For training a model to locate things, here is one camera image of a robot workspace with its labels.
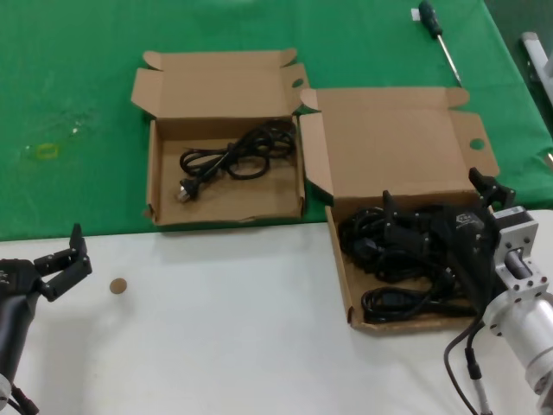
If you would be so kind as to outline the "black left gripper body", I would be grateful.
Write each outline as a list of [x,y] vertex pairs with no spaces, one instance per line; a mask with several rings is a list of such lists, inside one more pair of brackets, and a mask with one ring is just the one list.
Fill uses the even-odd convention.
[[41,274],[26,259],[1,260],[1,298],[38,298]]

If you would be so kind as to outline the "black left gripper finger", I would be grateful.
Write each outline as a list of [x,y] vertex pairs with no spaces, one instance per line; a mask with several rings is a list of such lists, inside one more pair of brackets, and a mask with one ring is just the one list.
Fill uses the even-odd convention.
[[40,275],[37,290],[49,302],[57,300],[92,273],[86,241],[79,223],[75,223],[66,250],[34,261]]

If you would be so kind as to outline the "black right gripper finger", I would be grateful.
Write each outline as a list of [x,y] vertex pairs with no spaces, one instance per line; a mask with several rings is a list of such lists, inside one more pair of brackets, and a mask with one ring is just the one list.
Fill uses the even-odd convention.
[[469,212],[495,213],[513,207],[515,190],[500,184],[494,176],[485,176],[472,167],[468,172],[468,179],[478,194],[476,201],[469,205]]
[[428,255],[431,212],[400,208],[388,190],[383,192],[382,200],[385,241],[413,255]]

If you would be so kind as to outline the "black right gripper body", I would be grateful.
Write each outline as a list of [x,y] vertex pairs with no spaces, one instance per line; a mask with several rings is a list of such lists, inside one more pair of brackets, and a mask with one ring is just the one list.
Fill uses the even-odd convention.
[[498,233],[492,216],[483,208],[444,205],[433,214],[431,230],[467,299],[476,311],[484,311],[497,285],[493,255]]

